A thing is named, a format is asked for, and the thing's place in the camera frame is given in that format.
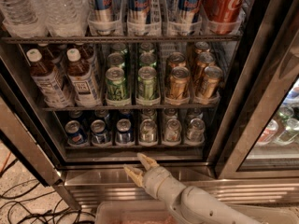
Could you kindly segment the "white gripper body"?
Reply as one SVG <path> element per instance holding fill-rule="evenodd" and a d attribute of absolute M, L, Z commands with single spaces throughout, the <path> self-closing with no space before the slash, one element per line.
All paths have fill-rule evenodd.
<path fill-rule="evenodd" d="M 166 200 L 171 185 L 171 173 L 159 166 L 148 170 L 143 177 L 144 190 L 154 199 Z"/>

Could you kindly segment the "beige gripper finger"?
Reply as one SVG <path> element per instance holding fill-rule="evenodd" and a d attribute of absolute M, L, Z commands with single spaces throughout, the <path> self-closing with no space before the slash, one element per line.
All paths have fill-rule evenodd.
<path fill-rule="evenodd" d="M 143 153 L 138 153 L 137 158 L 140 160 L 144 168 L 148 171 L 151 168 L 158 167 L 159 164 L 155 159 L 152 159 L 151 157 L 146 156 Z"/>
<path fill-rule="evenodd" d="M 143 171 L 132 165 L 125 164 L 123 167 L 125 173 L 134 181 L 138 187 L 143 186 Z"/>

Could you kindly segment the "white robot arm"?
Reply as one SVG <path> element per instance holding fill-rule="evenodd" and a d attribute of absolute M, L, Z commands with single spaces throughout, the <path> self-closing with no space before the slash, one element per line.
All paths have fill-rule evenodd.
<path fill-rule="evenodd" d="M 148 195 L 163 202 L 179 224 L 261 224 L 218 201 L 203 189 L 184 185 L 155 159 L 143 153 L 138 153 L 137 158 L 145 171 L 125 164 L 125 173 Z"/>

